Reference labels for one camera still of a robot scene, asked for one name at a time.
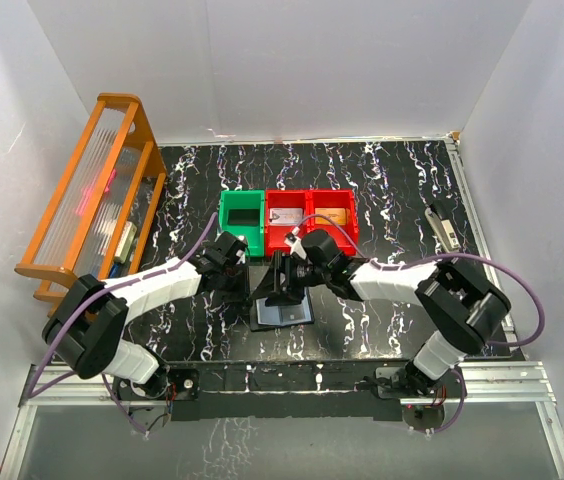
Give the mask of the black silver stapler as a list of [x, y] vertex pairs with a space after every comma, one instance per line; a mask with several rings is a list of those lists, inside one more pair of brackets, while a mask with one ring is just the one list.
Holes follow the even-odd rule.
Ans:
[[444, 205], [433, 201], [425, 208], [425, 218], [431, 226], [445, 253], [460, 251], [460, 242], [452, 223], [451, 216]]

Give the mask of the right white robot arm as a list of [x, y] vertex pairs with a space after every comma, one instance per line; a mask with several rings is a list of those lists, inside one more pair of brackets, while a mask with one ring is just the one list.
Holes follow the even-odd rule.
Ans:
[[382, 266], [350, 256], [324, 229], [286, 234], [252, 297], [268, 307], [299, 305], [310, 287], [357, 302], [386, 300], [422, 307], [435, 326], [405, 366], [365, 378], [378, 394], [427, 395], [466, 356], [482, 351], [511, 303], [482, 273], [457, 256], [411, 266]]

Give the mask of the red double plastic bin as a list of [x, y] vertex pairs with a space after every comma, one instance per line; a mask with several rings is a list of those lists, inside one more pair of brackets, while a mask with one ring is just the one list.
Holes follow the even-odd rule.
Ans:
[[[266, 190], [265, 191], [265, 255], [271, 257], [275, 251], [289, 252], [290, 247], [285, 243], [286, 235], [293, 226], [272, 226], [268, 221], [268, 210], [275, 207], [299, 207], [304, 210], [304, 218], [312, 218], [300, 226], [299, 235], [317, 229], [326, 230], [336, 241], [337, 245], [347, 254], [355, 255], [359, 226], [356, 213], [355, 195], [350, 189], [316, 189], [316, 190]], [[341, 207], [349, 210], [349, 220], [345, 226], [336, 224], [324, 225], [315, 222], [315, 209], [327, 207]]]

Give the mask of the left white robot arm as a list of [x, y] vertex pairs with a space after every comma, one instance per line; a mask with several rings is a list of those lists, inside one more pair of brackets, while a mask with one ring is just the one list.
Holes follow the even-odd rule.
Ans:
[[123, 339], [125, 327], [164, 304], [206, 292], [235, 294], [242, 287], [246, 239], [229, 232], [204, 241], [186, 260], [112, 280], [93, 275], [76, 279], [42, 331], [52, 352], [81, 379], [112, 375], [138, 386], [155, 387], [164, 362], [139, 344]]

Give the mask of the green plastic bin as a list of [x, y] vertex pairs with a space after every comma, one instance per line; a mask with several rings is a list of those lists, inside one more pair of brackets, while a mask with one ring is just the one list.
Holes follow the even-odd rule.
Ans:
[[265, 256], [264, 226], [264, 190], [226, 190], [221, 193], [219, 228], [236, 237], [243, 236], [252, 257]]

